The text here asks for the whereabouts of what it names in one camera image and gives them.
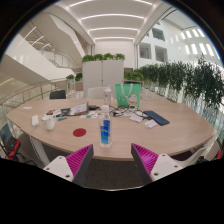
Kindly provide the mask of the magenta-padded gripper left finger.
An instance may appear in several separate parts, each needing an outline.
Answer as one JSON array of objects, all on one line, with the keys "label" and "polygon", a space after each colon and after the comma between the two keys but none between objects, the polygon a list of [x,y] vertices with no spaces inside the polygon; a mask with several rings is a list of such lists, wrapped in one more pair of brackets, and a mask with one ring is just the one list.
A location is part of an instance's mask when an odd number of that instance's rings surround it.
[{"label": "magenta-padded gripper left finger", "polygon": [[90,144],[66,157],[56,157],[44,170],[82,186],[93,154],[93,145]]}]

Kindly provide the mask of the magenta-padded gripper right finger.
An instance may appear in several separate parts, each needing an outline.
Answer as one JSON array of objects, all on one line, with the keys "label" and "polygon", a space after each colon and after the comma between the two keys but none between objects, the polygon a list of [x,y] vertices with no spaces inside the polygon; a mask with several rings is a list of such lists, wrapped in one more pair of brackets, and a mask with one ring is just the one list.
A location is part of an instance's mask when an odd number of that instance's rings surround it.
[{"label": "magenta-padded gripper right finger", "polygon": [[167,154],[158,155],[135,143],[131,144],[131,154],[144,185],[182,169],[182,167]]}]

